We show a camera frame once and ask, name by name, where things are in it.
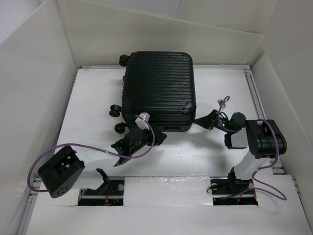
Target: small white connector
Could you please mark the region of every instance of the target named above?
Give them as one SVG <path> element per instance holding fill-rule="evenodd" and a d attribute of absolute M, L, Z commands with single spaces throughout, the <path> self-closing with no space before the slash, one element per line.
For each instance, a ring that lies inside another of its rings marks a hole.
<path fill-rule="evenodd" d="M 140 119 L 140 118 L 138 118 L 138 117 L 136 118 L 135 122 L 136 122 L 137 126 L 138 126 L 140 129 L 142 129 L 142 130 L 149 129 L 149 126 L 145 123 L 145 121 L 146 121 L 146 122 L 149 121 L 150 114 L 148 114 L 148 113 L 141 113 L 139 116 L 140 116 L 142 119 Z"/>

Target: ribbed suitcase shell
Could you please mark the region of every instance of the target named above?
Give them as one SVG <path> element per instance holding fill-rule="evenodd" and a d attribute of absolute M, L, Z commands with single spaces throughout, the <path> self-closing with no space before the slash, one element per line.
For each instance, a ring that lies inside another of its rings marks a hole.
<path fill-rule="evenodd" d="M 196 114 L 193 62 L 183 52 L 138 51 L 131 54 L 123 77 L 122 116 L 150 114 L 159 131 L 187 131 Z"/>

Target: suitcase caster wheel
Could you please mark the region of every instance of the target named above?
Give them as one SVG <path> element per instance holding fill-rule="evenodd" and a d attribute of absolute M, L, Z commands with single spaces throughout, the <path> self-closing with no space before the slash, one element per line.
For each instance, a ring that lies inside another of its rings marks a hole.
<path fill-rule="evenodd" d="M 119 117 L 121 114 L 118 111 L 111 110 L 109 111 L 109 115 L 113 118 Z"/>
<path fill-rule="evenodd" d="M 117 111 L 117 112 L 121 112 L 122 111 L 122 107 L 117 105 L 117 104 L 113 104 L 110 106 L 111 110 Z"/>
<path fill-rule="evenodd" d="M 119 134 L 123 134 L 126 131 L 126 124 L 124 123 L 119 123 L 117 125 L 115 125 L 114 130 L 119 133 Z"/>
<path fill-rule="evenodd" d="M 122 66 L 122 67 L 125 67 L 127 65 L 127 62 L 129 60 L 130 56 L 128 55 L 121 55 L 119 57 L 119 65 Z"/>
<path fill-rule="evenodd" d="M 120 112 L 122 111 L 122 107 L 121 106 L 113 104 L 113 105 L 111 105 L 110 109 L 111 110 L 109 111 L 109 115 L 111 117 L 116 118 L 116 117 L 120 116 Z"/>

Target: orange wire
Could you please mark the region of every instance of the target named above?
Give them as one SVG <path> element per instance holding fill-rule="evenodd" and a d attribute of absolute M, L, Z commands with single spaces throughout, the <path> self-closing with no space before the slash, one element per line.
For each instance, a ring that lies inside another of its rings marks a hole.
<path fill-rule="evenodd" d="M 107 204 L 107 199 L 108 199 L 108 196 L 109 196 L 109 194 L 111 193 L 111 191 L 112 191 L 112 187 L 109 189 L 109 191 L 108 191 L 108 194 L 107 194 L 107 196 L 106 196 L 106 199 L 104 200 L 104 205 L 106 205 Z"/>

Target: screw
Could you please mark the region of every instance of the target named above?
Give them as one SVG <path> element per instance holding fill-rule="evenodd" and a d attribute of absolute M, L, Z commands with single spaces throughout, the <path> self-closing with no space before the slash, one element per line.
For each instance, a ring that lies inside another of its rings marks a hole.
<path fill-rule="evenodd" d="M 117 186 L 117 189 L 118 189 L 119 191 L 123 191 L 123 190 L 124 190 L 124 185 L 122 185 L 122 184 L 118 185 L 118 186 Z"/>
<path fill-rule="evenodd" d="M 211 188 L 212 190 L 217 190 L 217 184 L 216 183 L 211 184 Z"/>

